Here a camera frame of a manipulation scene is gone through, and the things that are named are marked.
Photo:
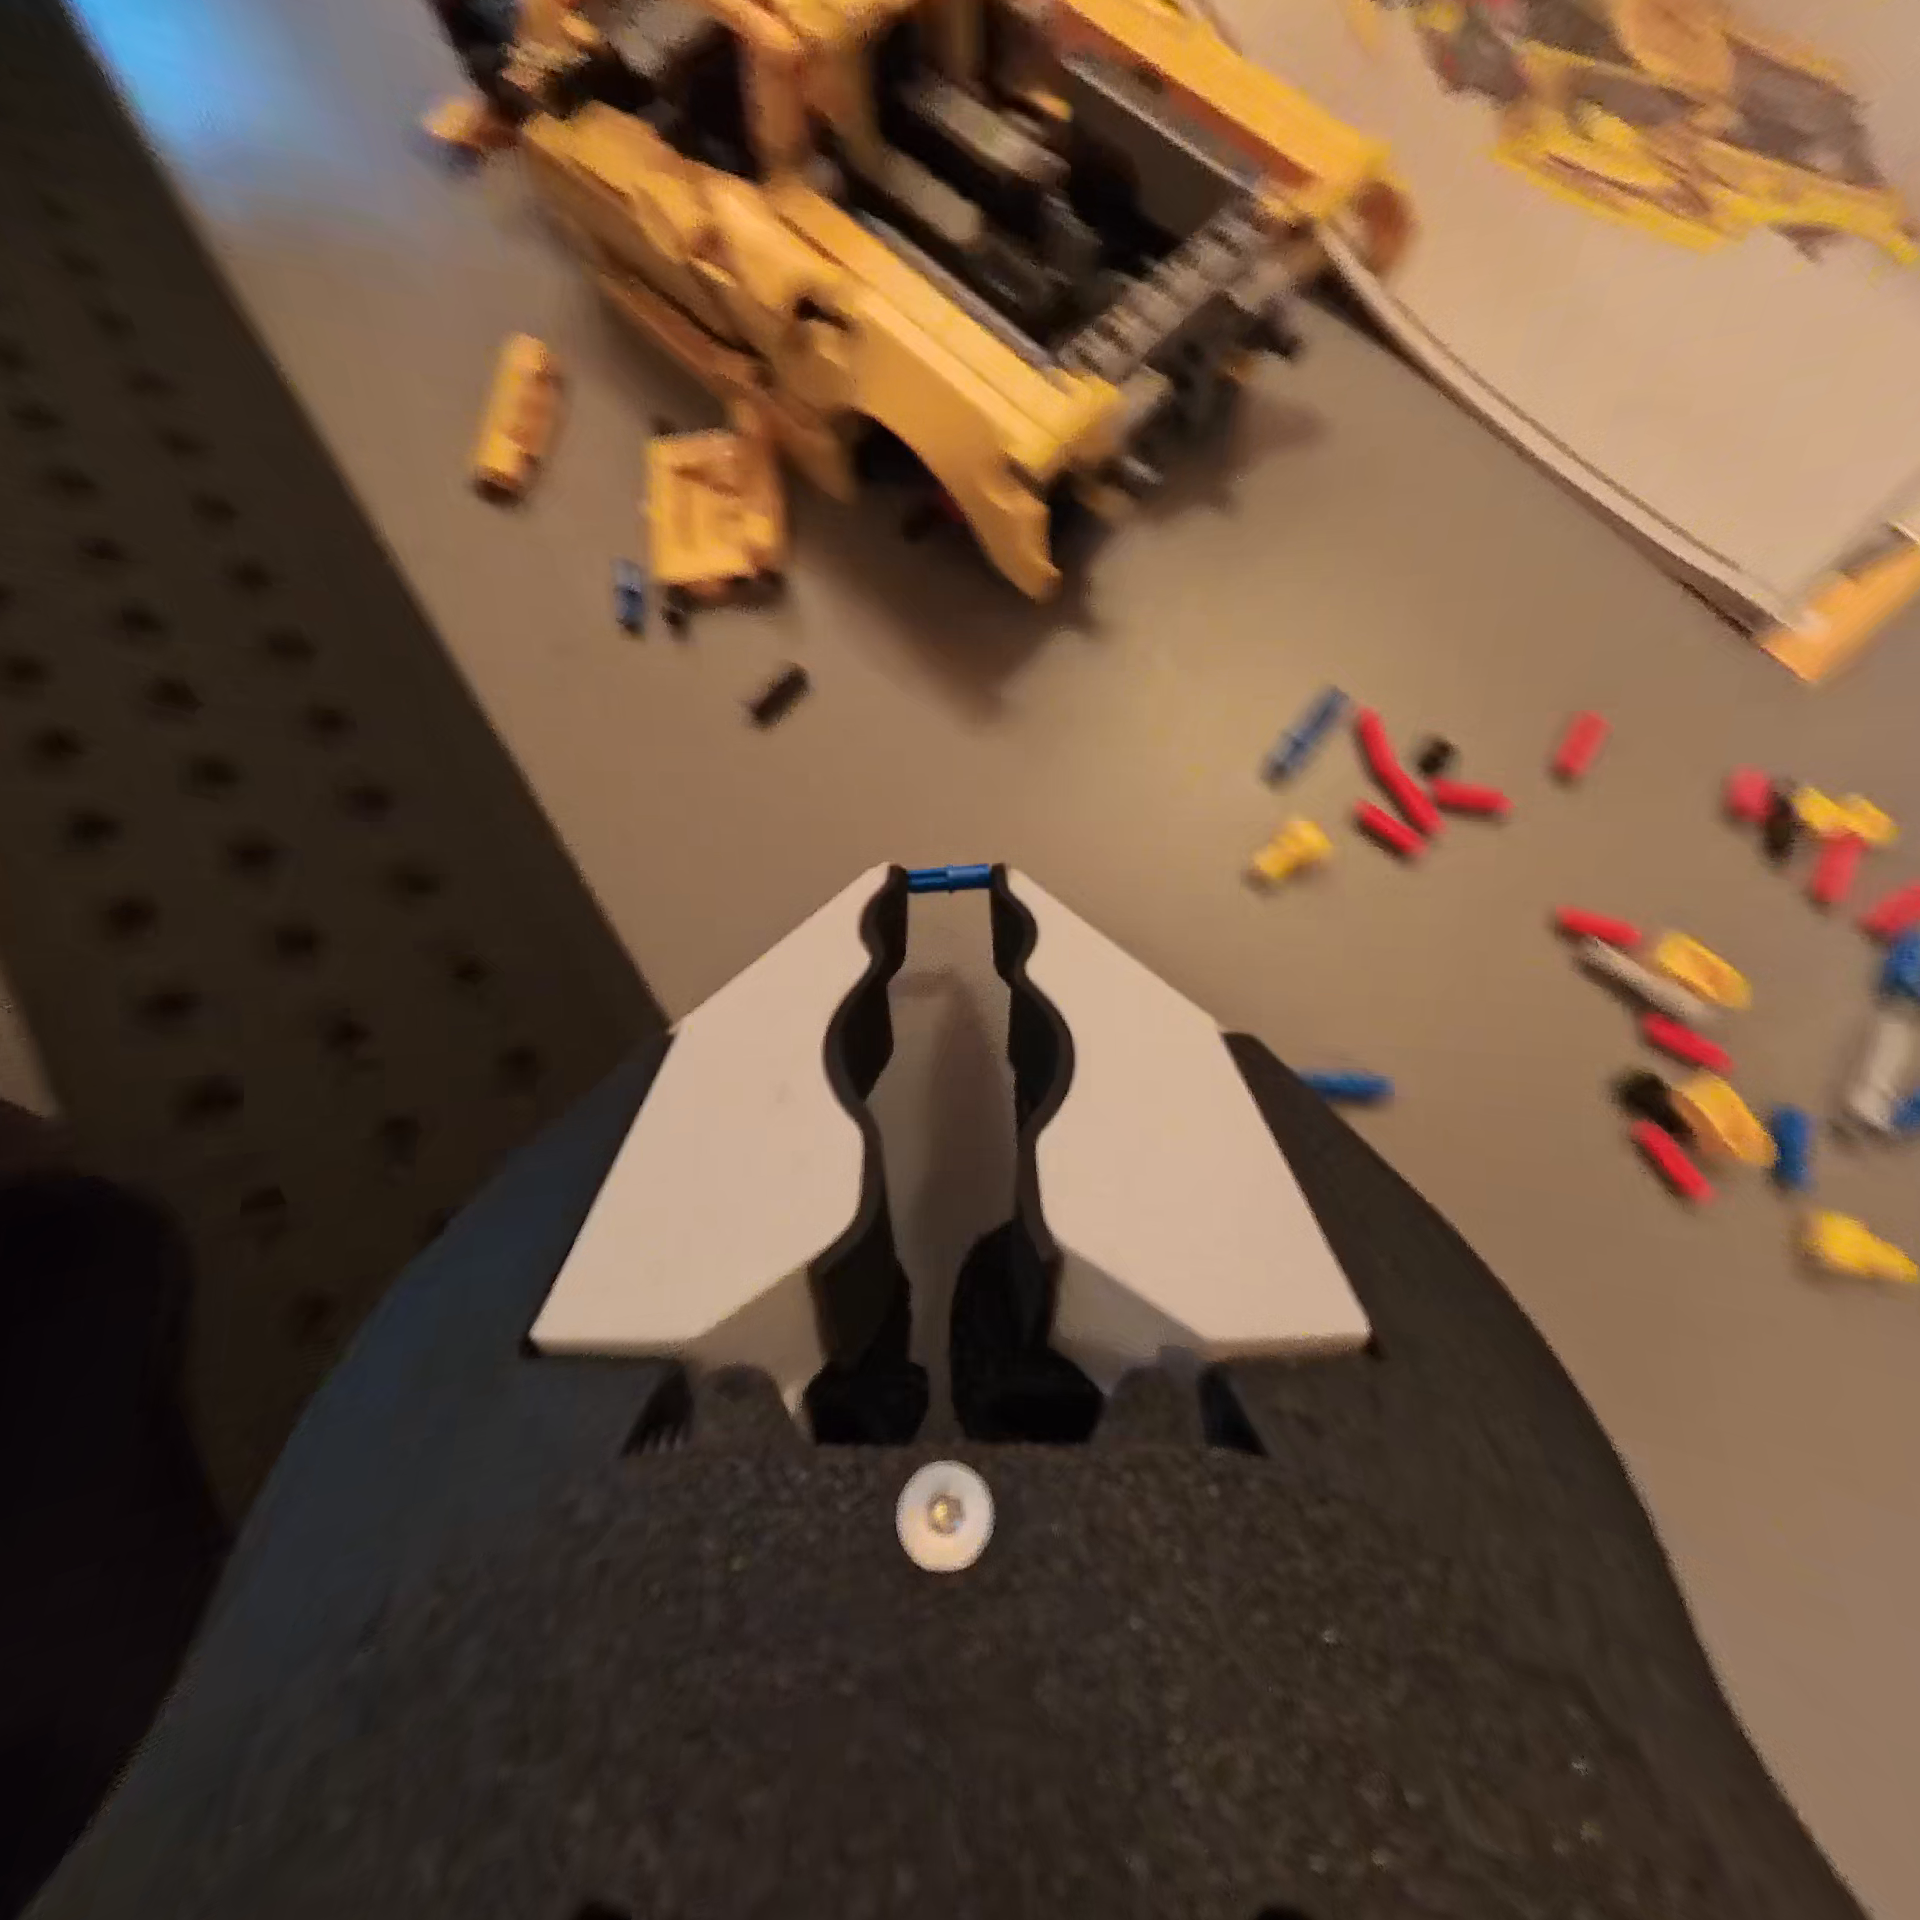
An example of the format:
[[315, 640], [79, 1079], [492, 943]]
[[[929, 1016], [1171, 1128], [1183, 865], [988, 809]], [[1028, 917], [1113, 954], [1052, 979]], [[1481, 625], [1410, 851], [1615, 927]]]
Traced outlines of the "scattered small coloured bricks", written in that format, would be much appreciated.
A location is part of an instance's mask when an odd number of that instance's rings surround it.
[[[877, 820], [862, 830], [862, 835], [854, 835], [854, 851], [875, 851], [877, 835], [903, 840], [907, 830], [919, 826], [914, 804], [922, 790], [931, 796], [922, 804], [922, 809], [947, 800], [961, 807], [965, 819], [960, 826], [984, 826], [981, 796], [988, 796], [998, 809], [1018, 815], [1014, 826], [1031, 830], [1067, 819], [1063, 807], [1073, 788], [1073, 749], [1087, 748], [1093, 754], [1093, 748], [1099, 748], [1099, 741], [1087, 727], [1087, 714], [1073, 711], [1060, 717], [1060, 726], [1049, 722], [1025, 742], [1031, 748], [1031, 768], [1040, 768], [1040, 788], [1031, 788], [1031, 780], [1025, 788], [1021, 780], [1010, 780], [1014, 761], [1003, 764], [991, 754], [981, 758], [984, 748], [975, 748], [965, 754], [965, 764], [955, 761], [955, 768], [947, 768], [939, 754], [924, 754], [924, 741], [919, 736], [898, 749], [881, 749], [881, 758], [828, 749], [832, 742], [803, 742], [806, 764], [798, 764], [798, 774], [791, 775], [780, 774], [780, 790], [771, 790], [762, 796], [765, 804], [754, 804], [743, 815], [737, 815], [737, 826], [743, 820], [743, 830], [750, 830], [743, 840], [739, 833], [732, 840], [718, 833], [724, 820], [706, 807], [709, 780], [687, 784], [675, 775], [670, 790], [664, 796], [666, 807], [660, 819], [670, 830], [675, 851], [682, 851], [705, 874], [693, 907], [705, 907], [709, 917], [732, 895], [774, 900], [780, 895], [780, 875], [787, 868], [806, 875], [818, 865], [818, 859], [811, 860], [806, 853], [806, 847], [818, 842], [818, 835], [811, 835], [806, 830], [814, 830], [818, 820], [803, 807], [803, 800], [822, 788], [822, 780], [814, 780], [818, 774], [849, 768], [849, 796], [862, 800], [862, 820]], [[840, 868], [850, 868], [850, 884], [871, 865], [903, 860], [877, 859], [854, 868], [850, 859], [835, 859], [832, 874], [840, 875]], [[1025, 874], [1018, 860], [997, 860], [997, 868]], [[1723, 1024], [1728, 1016], [1738, 1020], [1743, 1011], [1755, 1001], [1755, 990], [1750, 985], [1743, 985], [1743, 974], [1685, 931], [1661, 931], [1658, 939], [1649, 939], [1642, 927], [1620, 925], [1620, 917], [1591, 912], [1581, 907], [1553, 907], [1552, 925], [1559, 948], [1566, 948], [1574, 958], [1570, 964], [1624, 995], [1624, 1001], [1637, 1011], [1637, 1020], [1645, 1029], [1645, 1043], [1676, 1064], [1686, 1064], [1679, 1092], [1661, 1092], [1661, 1102], [1676, 1110], [1679, 1134], [1674, 1128], [1661, 1128], [1654, 1114], [1640, 1117], [1637, 1110], [1631, 1134], [1637, 1150], [1645, 1154], [1645, 1166], [1654, 1166], [1658, 1177], [1686, 1206], [1712, 1200], [1712, 1184], [1707, 1177], [1712, 1172], [1712, 1166], [1703, 1168], [1703, 1161], [1712, 1158], [1721, 1158], [1723, 1166], [1755, 1166], [1758, 1172], [1767, 1172], [1787, 1188], [1787, 1172], [1806, 1161], [1811, 1145], [1800, 1145], [1793, 1139], [1791, 1150], [1784, 1142], [1784, 1132], [1791, 1132], [1787, 1114], [1780, 1114], [1776, 1122], [1758, 1117], [1750, 1110], [1750, 1102], [1728, 1085], [1735, 1064], [1723, 1061], [1723, 1048], [1712, 1038], [1712, 1024]]]

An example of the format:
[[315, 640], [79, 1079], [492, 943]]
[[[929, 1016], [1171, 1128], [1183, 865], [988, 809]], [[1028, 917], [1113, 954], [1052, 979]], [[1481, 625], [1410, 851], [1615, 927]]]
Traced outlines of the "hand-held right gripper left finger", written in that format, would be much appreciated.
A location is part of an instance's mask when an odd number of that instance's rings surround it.
[[871, 865], [670, 1031], [529, 1324], [545, 1357], [754, 1370], [827, 1443], [929, 1413], [875, 1086], [907, 874]]

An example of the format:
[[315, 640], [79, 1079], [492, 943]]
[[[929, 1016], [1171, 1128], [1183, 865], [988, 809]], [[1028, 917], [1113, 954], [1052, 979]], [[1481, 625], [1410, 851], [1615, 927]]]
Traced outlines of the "dark perforated panel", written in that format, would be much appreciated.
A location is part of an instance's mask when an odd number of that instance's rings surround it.
[[227, 1514], [664, 1011], [63, 5], [3, 5], [3, 974]]

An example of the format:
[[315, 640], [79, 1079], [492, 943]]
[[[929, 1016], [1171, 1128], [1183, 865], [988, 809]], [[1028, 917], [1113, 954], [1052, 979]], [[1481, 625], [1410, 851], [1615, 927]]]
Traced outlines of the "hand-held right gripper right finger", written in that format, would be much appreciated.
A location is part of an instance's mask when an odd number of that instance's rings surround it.
[[988, 868], [1014, 1203], [951, 1290], [978, 1443], [1084, 1443], [1136, 1371], [1363, 1355], [1372, 1320], [1237, 1036], [1018, 868]]

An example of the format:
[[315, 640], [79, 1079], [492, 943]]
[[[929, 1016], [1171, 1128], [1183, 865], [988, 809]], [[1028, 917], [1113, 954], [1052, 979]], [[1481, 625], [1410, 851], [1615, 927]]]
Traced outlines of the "yellow connector brick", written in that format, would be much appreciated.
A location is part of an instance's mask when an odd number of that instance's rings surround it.
[[529, 491], [548, 467], [564, 401], [568, 377], [557, 350], [534, 334], [512, 334], [479, 426], [470, 462], [479, 495], [522, 500]]

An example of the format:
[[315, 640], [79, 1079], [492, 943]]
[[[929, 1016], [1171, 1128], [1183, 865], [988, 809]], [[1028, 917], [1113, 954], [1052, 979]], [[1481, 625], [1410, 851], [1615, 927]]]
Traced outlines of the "white instruction booklet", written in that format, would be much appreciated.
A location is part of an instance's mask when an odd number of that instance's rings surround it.
[[1335, 249], [1469, 412], [1806, 685], [1918, 610], [1918, 5], [1211, 5], [1388, 143]]

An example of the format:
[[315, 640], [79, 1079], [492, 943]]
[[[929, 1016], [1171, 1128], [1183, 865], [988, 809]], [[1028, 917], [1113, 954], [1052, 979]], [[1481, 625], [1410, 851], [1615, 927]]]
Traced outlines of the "yellow toy brick car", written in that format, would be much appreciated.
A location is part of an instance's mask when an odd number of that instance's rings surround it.
[[431, 5], [603, 297], [811, 484], [919, 462], [1021, 595], [1158, 488], [1341, 241], [1382, 140], [1179, 5]]

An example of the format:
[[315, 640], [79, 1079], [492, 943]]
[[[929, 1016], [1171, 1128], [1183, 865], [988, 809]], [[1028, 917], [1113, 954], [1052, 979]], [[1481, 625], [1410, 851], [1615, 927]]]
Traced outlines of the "yellow brick with blue pins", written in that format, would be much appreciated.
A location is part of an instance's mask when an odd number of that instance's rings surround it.
[[774, 441], [754, 426], [647, 441], [644, 535], [654, 610], [684, 629], [706, 606], [762, 606], [785, 590], [787, 513]]

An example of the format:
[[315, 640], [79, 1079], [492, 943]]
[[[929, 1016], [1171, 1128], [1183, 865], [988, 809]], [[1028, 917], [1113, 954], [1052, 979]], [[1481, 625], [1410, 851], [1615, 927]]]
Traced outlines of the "grey desk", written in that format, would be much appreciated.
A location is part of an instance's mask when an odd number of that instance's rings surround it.
[[[1800, 1256], [1793, 1203], [1723, 1172], [1676, 1203], [1620, 1134], [1628, 1011], [1552, 931], [1562, 904], [1685, 927], [1755, 1011], [1750, 1102], [1830, 1117], [1877, 948], [1721, 815], [1755, 764], [1860, 790], [1914, 874], [1918, 622], [1803, 689], [1404, 360], [1305, 308], [1225, 456], [1052, 606], [891, 513], [791, 508], [787, 595], [622, 635], [639, 442], [693, 423], [587, 297], [512, 171], [458, 172], [417, 114], [458, 71], [402, 5], [79, 5], [200, 241], [463, 666], [647, 989], [676, 1016], [850, 868], [1010, 859], [1277, 1058], [1372, 1069], [1358, 1132], [1456, 1219], [1628, 1460], [1750, 1740], [1871, 1917], [1918, 1917], [1918, 1290]], [[522, 500], [475, 491], [500, 349], [564, 362]], [[818, 865], [693, 907], [660, 819], [718, 833], [803, 742], [914, 736], [1040, 788], [1087, 714], [1063, 820], [947, 800], [854, 851], [849, 768], [803, 800]]]

